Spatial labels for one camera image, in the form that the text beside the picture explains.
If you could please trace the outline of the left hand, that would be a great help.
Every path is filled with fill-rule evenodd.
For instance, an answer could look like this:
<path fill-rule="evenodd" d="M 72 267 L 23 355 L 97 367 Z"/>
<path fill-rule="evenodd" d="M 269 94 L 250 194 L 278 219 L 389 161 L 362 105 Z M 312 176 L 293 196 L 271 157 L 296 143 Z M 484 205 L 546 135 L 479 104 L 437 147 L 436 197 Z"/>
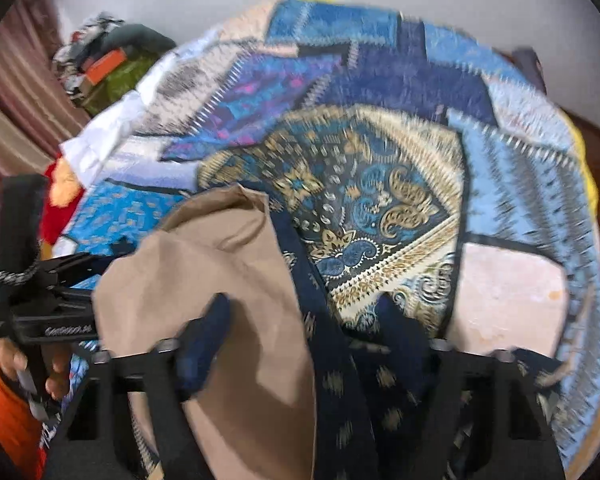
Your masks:
<path fill-rule="evenodd" d="M 47 370 L 45 389 L 54 400 L 61 400 L 69 392 L 72 350 L 68 344 L 46 344 L 41 347 Z M 0 369 L 14 384 L 18 373 L 28 369 L 28 358 L 9 338 L 0 339 Z"/>

